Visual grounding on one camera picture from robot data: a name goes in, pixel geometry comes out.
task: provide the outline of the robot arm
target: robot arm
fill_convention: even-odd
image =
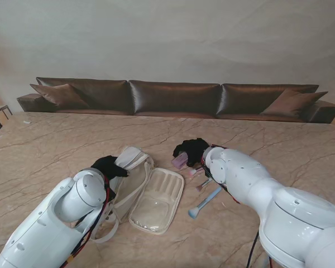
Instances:
[[[115,159],[103,157],[61,181],[11,235],[0,268],[59,268],[72,260],[114,198],[109,179],[127,176]]]
[[[335,205],[284,187],[248,155],[202,141],[184,141],[174,154],[185,151],[189,159],[194,154],[191,159],[200,159],[236,201],[257,212],[260,241],[269,256],[288,268],[335,268]],[[204,147],[202,154],[192,150],[194,143]]]

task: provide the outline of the bag handle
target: bag handle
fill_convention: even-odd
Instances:
[[[106,221],[107,222],[114,222],[115,221],[116,223],[114,224],[113,229],[107,235],[105,235],[101,238],[98,238],[98,239],[93,239],[92,238],[92,237],[95,237],[95,234],[97,233],[97,230],[93,230],[94,234],[92,233],[92,236],[91,236],[90,240],[92,240],[94,243],[101,244],[101,243],[107,242],[117,232],[118,226],[119,226],[119,221],[118,221],[117,216],[114,213],[112,213]]]

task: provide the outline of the black cable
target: black cable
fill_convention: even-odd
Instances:
[[[253,245],[251,247],[250,256],[248,257],[248,262],[247,262],[246,268],[250,267],[250,263],[251,263],[251,259],[252,259],[252,255],[253,255],[253,250],[255,249],[258,238],[259,238],[259,231],[256,234],[255,240],[253,241]]]

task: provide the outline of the brown pillow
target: brown pillow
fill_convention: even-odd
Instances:
[[[286,89],[261,114],[268,116],[299,117],[304,109],[313,105],[327,92],[299,93]]]
[[[45,85],[33,85],[32,88],[39,92],[47,101],[53,103],[57,109],[88,109],[89,106],[75,92],[70,84],[47,87]]]

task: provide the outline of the beige marble surface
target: beige marble surface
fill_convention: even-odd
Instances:
[[[157,165],[171,167],[183,140],[201,137],[239,149],[263,163],[281,183],[310,191],[335,204],[335,127],[284,122],[229,121],[83,114],[23,113],[0,130],[0,251],[19,223],[63,178],[127,146],[141,147]],[[88,244],[70,265],[104,267],[245,267],[259,219],[250,208],[220,193],[192,220],[202,192],[200,174],[189,178],[175,219],[162,236],[122,224],[107,243]],[[257,244],[252,267],[265,254]]]

